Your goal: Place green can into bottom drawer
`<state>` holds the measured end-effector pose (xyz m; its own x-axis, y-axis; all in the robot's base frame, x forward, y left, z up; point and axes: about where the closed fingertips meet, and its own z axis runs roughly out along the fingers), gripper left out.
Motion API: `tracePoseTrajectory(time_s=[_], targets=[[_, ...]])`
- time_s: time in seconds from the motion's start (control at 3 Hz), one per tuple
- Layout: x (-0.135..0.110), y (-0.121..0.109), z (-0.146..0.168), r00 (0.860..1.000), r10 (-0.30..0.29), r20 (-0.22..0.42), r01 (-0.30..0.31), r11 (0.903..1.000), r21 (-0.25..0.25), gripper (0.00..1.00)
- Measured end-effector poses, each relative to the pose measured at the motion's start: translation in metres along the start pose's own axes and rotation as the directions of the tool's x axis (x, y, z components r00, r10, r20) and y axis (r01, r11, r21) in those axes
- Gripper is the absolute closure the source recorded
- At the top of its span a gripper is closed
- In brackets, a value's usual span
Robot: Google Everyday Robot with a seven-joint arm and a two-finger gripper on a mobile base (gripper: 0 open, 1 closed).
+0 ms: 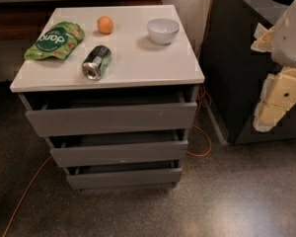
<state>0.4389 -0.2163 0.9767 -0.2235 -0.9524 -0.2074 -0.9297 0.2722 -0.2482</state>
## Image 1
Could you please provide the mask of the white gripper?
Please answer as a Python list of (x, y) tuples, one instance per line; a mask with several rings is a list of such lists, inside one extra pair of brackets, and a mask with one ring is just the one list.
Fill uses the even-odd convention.
[(296, 105), (296, 0), (274, 27), (258, 24), (254, 37), (251, 50), (271, 52), (274, 62), (287, 66), (276, 75), (267, 75), (254, 112), (254, 129), (268, 132)]

